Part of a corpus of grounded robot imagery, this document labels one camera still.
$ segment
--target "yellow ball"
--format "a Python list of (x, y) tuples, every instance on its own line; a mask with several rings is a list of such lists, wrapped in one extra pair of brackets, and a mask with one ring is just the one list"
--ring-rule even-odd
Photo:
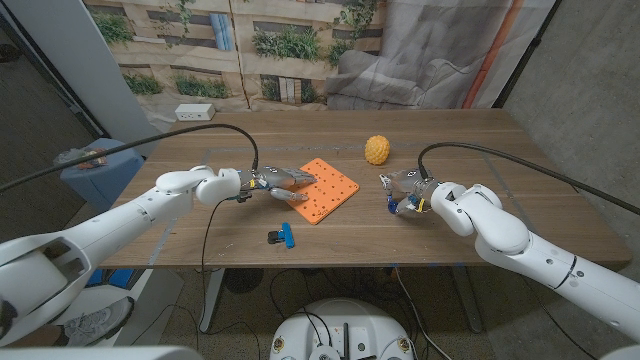
[(364, 157), (373, 165), (380, 165), (389, 156), (389, 140), (382, 135), (372, 136), (364, 147)]

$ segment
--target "electrical outlet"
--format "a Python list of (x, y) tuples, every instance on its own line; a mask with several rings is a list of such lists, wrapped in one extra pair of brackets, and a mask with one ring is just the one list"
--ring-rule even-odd
[(179, 121), (208, 121), (215, 113), (213, 104), (180, 104), (176, 109)]

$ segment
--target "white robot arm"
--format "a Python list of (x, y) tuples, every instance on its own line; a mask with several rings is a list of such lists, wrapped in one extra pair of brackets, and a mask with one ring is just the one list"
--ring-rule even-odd
[(188, 214), (194, 194), (205, 205), (242, 202), (256, 189), (280, 200), (306, 200), (306, 195), (284, 188), (314, 181), (300, 170), (220, 169), (216, 175), (210, 167), (198, 166), (164, 174), (138, 198), (70, 229), (0, 244), (0, 346), (61, 313), (105, 259), (155, 224)]
[[(394, 212), (432, 208), (460, 236), (477, 232), (475, 248), (487, 262), (527, 276), (640, 342), (640, 284), (561, 249), (502, 210), (483, 185), (439, 183), (417, 169), (381, 176)], [(391, 200), (391, 189), (408, 196)]]

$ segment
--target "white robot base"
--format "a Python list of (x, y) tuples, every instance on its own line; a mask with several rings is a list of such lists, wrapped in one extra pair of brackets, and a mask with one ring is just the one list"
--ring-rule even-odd
[(269, 359), (410, 360), (411, 346), (407, 332), (389, 314), (360, 300), (334, 298), (316, 301), (286, 319), (273, 337)]

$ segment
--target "printed backdrop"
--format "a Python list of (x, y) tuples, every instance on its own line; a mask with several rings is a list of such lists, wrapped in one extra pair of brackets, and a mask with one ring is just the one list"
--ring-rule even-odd
[(149, 121), (491, 107), (553, 0), (84, 0)]

